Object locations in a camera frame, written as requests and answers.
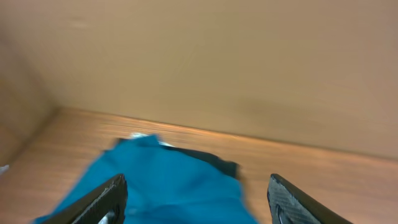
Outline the blue polo shirt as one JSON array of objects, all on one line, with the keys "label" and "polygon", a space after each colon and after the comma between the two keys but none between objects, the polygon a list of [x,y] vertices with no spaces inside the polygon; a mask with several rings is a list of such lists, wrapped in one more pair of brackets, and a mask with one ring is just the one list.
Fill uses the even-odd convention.
[{"label": "blue polo shirt", "polygon": [[225,175],[157,180],[137,176],[115,160],[109,150],[102,153],[82,175],[70,193],[52,212],[63,210],[94,188],[123,174],[127,182],[125,223],[202,223],[256,224],[244,203],[243,187],[238,179]]}]

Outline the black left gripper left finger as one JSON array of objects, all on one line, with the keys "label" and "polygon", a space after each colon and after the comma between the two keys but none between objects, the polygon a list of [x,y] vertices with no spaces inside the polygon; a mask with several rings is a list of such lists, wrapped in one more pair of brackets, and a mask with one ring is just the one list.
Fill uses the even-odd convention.
[{"label": "black left gripper left finger", "polygon": [[122,174],[117,174],[44,224],[123,224],[126,203],[127,183]]}]

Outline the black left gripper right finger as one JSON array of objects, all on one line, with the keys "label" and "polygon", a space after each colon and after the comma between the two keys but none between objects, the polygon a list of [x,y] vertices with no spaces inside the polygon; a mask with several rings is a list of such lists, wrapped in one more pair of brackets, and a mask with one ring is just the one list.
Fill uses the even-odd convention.
[{"label": "black left gripper right finger", "polygon": [[267,189],[272,224],[352,224],[279,174]]}]

